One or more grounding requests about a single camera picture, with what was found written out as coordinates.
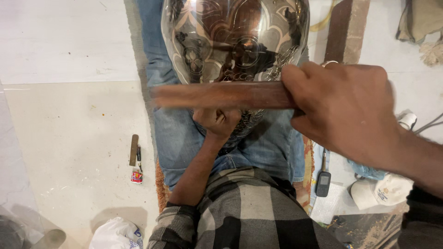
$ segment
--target plaid shirt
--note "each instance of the plaid shirt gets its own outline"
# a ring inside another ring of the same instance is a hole
[[[407,236],[400,236],[401,248],[440,248],[443,201],[416,187],[408,199],[414,215],[403,222]],[[196,207],[168,203],[157,221],[149,249],[344,248],[308,217],[289,181],[271,178],[255,167],[215,174]]]

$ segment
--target sleeve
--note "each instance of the sleeve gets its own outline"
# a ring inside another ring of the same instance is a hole
[[[149,238],[149,249],[193,248],[200,213],[194,206],[167,203]]]
[[[398,245],[401,249],[441,248],[443,200],[414,186],[408,196],[409,212],[403,216]]]

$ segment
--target baseball cap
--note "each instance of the baseball cap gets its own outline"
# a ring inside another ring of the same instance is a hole
[[[351,187],[351,196],[358,209],[377,205],[393,206],[406,200],[413,181],[401,175],[389,173],[383,180],[365,179]]]

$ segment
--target white plastic bag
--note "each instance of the white plastic bag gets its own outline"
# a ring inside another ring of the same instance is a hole
[[[143,238],[134,223],[116,217],[97,228],[89,249],[143,249]]]

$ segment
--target blue plastic bag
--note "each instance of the blue plastic bag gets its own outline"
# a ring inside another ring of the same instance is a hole
[[[365,165],[361,165],[349,159],[348,163],[351,165],[355,173],[369,179],[383,180],[383,178],[385,178],[385,175],[387,173],[384,170],[374,169],[373,167],[367,167]]]

